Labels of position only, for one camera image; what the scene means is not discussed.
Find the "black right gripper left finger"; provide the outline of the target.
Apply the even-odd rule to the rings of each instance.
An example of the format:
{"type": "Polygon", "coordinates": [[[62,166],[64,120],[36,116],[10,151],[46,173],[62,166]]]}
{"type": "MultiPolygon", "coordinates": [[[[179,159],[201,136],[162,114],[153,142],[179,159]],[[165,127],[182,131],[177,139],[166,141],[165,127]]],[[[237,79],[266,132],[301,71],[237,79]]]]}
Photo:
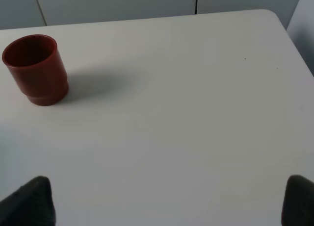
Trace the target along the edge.
{"type": "Polygon", "coordinates": [[[48,177],[37,176],[0,201],[2,226],[54,226],[56,212],[48,177]]]}

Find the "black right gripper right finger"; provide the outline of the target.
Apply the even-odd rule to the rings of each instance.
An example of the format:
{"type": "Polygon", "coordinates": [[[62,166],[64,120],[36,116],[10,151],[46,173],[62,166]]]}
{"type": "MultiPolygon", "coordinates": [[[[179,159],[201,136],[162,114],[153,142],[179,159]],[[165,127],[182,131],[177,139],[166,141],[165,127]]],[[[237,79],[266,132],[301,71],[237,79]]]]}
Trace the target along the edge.
{"type": "Polygon", "coordinates": [[[289,177],[286,185],[281,224],[314,225],[314,183],[301,175],[289,177]]]}

